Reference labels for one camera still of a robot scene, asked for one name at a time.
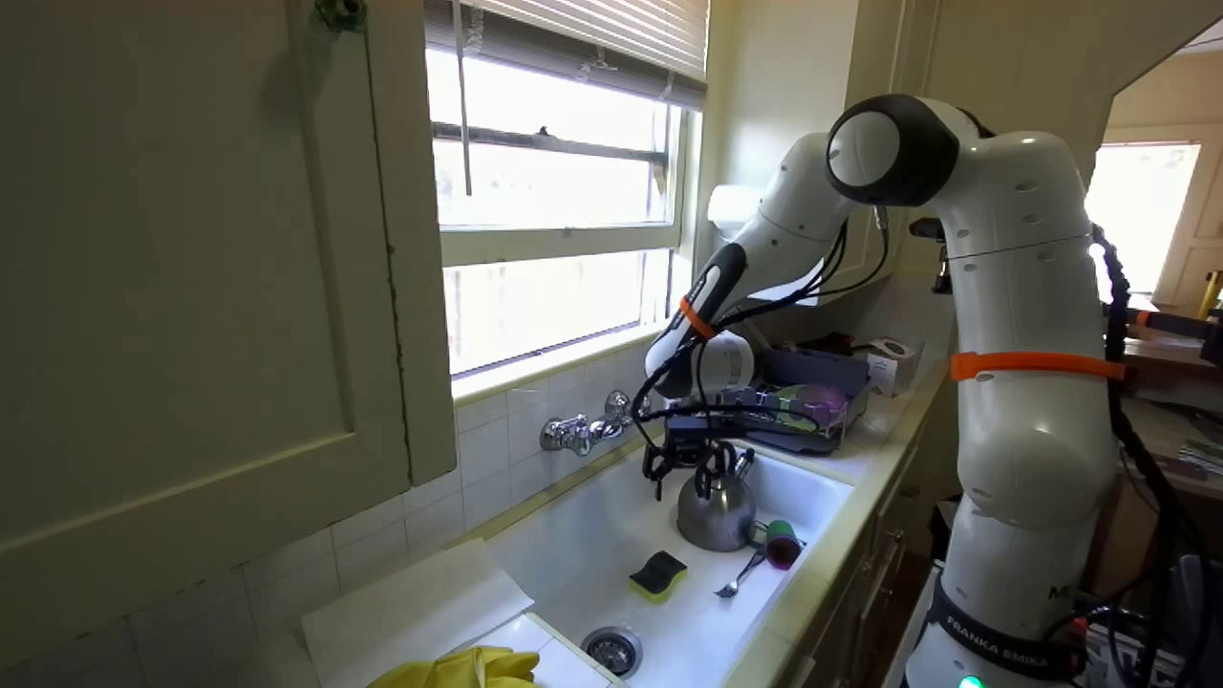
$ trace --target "window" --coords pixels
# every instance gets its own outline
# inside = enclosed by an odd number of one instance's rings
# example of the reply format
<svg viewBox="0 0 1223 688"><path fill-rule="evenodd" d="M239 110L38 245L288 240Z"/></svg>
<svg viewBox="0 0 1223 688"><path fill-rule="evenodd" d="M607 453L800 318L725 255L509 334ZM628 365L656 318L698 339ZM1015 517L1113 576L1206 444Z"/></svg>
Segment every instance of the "window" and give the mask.
<svg viewBox="0 0 1223 688"><path fill-rule="evenodd" d="M424 10L451 375L662 324L705 0Z"/></svg>
<svg viewBox="0 0 1223 688"><path fill-rule="evenodd" d="M1131 280L1131 294L1153 299L1200 146L1193 142L1113 142L1098 148L1086 216L1109 234Z"/></svg>

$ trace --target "white cabinet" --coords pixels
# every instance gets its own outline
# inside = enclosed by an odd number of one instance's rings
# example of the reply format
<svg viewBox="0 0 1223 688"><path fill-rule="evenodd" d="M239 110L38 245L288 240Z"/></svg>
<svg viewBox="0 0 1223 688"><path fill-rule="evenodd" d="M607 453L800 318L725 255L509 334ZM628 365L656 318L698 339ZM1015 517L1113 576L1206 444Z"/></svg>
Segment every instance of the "white cabinet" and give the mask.
<svg viewBox="0 0 1223 688"><path fill-rule="evenodd" d="M419 6L0 24L0 667L448 471Z"/></svg>

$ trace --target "faucet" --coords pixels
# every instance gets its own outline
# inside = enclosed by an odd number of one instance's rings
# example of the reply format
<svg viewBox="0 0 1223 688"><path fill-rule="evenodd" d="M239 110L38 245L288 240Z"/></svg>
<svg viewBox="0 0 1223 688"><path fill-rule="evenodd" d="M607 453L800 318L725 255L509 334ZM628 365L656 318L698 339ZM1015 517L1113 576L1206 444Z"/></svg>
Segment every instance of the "faucet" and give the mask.
<svg viewBox="0 0 1223 688"><path fill-rule="evenodd" d="M605 417L549 417L539 427L539 447L541 453L573 453L573 455L591 455L598 444L611 444L628 431L630 413L628 413L628 396L611 392L605 401Z"/></svg>

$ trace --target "kitchen sink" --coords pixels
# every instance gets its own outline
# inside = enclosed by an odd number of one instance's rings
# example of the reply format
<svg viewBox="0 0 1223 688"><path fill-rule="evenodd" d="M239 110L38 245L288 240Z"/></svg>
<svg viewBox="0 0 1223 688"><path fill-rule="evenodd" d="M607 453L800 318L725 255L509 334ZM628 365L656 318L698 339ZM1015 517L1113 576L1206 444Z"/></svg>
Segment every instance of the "kitchen sink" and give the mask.
<svg viewBox="0 0 1223 688"><path fill-rule="evenodd" d="M642 461L598 471L563 503L531 511L490 541L490 552L514 587L533 596L533 615L570 641L615 626L634 639L628 685L722 685L767 602L820 545L848 503L848 485L802 471L763 447L744 475L763 519L778 517L802 541L791 571L761 565L735 602L718 589L747 564L747 552L698 552L675 531L675 497L686 471L666 478L662 503L642 478ZM666 602L644 602L630 575L670 552L686 575Z"/></svg>

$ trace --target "yellow rubber glove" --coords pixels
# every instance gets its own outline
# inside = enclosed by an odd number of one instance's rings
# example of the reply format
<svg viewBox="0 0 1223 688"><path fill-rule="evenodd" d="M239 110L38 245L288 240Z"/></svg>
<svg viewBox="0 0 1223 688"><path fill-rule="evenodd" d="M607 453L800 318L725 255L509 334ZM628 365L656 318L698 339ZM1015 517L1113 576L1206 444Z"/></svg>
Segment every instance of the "yellow rubber glove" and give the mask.
<svg viewBox="0 0 1223 688"><path fill-rule="evenodd" d="M533 667L539 653L471 647L430 667L389 671L372 688L533 688Z"/></svg>

